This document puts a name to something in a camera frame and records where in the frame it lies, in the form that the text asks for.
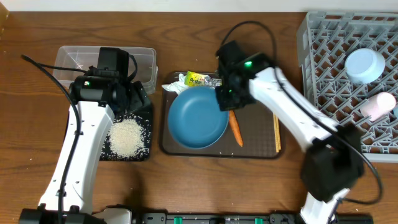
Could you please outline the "white tissue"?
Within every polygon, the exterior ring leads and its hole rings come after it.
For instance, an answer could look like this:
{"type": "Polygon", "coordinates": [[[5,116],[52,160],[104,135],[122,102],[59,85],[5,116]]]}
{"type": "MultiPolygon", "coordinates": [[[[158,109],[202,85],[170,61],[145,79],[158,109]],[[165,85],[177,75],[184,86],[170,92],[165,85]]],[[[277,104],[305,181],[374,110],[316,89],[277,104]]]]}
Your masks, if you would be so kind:
{"type": "Polygon", "coordinates": [[[185,84],[186,75],[179,73],[178,80],[171,84],[164,84],[162,88],[166,91],[175,92],[176,94],[181,94],[181,92],[190,88],[188,85],[185,84]]]}

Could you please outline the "yellow green snack wrapper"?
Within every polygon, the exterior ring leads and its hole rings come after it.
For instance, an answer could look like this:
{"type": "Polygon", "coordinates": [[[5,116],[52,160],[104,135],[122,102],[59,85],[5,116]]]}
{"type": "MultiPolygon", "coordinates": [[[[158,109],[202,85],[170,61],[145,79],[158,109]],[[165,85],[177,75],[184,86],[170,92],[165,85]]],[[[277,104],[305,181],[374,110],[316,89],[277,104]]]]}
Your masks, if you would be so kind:
{"type": "Polygon", "coordinates": [[[209,75],[188,71],[185,76],[184,84],[193,86],[210,86],[216,87],[222,85],[222,79],[212,78],[209,75]]]}

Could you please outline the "orange carrot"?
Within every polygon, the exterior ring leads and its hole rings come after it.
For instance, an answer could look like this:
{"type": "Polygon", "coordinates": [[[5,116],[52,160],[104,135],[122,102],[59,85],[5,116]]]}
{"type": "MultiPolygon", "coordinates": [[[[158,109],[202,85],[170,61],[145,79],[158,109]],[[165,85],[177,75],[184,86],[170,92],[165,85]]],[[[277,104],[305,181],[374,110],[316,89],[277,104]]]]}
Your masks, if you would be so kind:
{"type": "Polygon", "coordinates": [[[240,147],[243,147],[243,138],[240,132],[239,124],[233,110],[229,110],[229,125],[234,134],[235,140],[240,147]]]}

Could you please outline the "dark blue plate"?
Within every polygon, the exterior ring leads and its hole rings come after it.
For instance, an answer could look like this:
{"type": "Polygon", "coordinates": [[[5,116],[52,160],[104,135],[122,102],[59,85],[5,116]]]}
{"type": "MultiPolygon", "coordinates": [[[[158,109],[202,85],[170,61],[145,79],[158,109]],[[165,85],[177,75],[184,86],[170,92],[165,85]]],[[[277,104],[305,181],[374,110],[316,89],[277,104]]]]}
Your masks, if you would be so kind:
{"type": "Polygon", "coordinates": [[[216,91],[206,86],[181,92],[171,104],[167,117],[172,138],[190,149],[203,149],[217,142],[228,123],[229,114],[220,110],[216,91]]]}

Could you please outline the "light blue small bowl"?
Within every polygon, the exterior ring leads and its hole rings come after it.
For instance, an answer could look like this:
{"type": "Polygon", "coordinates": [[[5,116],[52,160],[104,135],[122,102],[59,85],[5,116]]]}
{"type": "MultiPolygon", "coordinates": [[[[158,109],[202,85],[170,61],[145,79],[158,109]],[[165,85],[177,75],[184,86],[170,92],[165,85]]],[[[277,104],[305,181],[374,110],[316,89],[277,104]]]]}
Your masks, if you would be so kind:
{"type": "Polygon", "coordinates": [[[382,54],[372,49],[358,49],[345,60],[346,74],[354,84],[368,84],[378,79],[386,62],[382,54]]]}

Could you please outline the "white plastic cup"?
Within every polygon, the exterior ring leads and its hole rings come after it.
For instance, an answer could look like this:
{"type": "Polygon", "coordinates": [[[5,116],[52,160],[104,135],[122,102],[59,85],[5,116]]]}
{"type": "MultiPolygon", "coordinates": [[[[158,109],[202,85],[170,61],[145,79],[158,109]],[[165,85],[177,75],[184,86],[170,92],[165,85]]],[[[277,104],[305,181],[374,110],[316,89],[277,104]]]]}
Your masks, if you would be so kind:
{"type": "Polygon", "coordinates": [[[378,93],[370,97],[360,108],[364,117],[369,117],[370,121],[375,121],[384,116],[396,107],[395,97],[388,92],[378,93]]]}

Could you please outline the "light blue cup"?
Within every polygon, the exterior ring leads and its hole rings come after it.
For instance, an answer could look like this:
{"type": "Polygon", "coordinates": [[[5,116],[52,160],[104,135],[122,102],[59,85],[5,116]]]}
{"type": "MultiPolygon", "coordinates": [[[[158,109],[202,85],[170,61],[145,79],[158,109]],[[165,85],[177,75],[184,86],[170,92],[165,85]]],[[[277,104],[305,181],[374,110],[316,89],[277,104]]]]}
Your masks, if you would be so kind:
{"type": "Polygon", "coordinates": [[[396,106],[396,107],[392,110],[392,112],[393,112],[394,116],[395,116],[396,118],[398,118],[398,106],[396,106]]]}

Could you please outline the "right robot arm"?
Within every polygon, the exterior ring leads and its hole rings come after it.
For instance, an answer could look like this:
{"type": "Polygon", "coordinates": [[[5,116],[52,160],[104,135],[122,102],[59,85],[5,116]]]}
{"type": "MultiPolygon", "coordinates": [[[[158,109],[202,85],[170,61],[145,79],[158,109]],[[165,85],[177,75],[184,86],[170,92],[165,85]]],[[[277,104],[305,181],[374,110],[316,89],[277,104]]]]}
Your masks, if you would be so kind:
{"type": "Polygon", "coordinates": [[[305,154],[300,177],[308,194],[302,223],[332,223],[335,210],[364,174],[358,154],[360,132],[337,122],[309,103],[263,53],[247,56],[236,41],[217,50],[222,85],[216,98],[222,111],[256,102],[273,112],[305,154]]]}

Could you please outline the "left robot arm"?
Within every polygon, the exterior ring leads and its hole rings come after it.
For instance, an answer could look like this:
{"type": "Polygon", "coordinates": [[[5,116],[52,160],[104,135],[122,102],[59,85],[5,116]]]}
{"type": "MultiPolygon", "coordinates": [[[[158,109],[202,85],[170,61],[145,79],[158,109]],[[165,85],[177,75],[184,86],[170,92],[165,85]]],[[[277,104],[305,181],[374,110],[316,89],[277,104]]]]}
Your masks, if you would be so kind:
{"type": "Polygon", "coordinates": [[[21,211],[19,223],[134,223],[124,205],[93,211],[93,190],[107,133],[118,116],[150,106],[137,71],[129,71],[135,57],[116,47],[100,47],[97,65],[82,70],[65,88],[48,72],[48,65],[22,58],[48,76],[63,92],[70,107],[63,146],[52,179],[36,209],[21,211]]]}

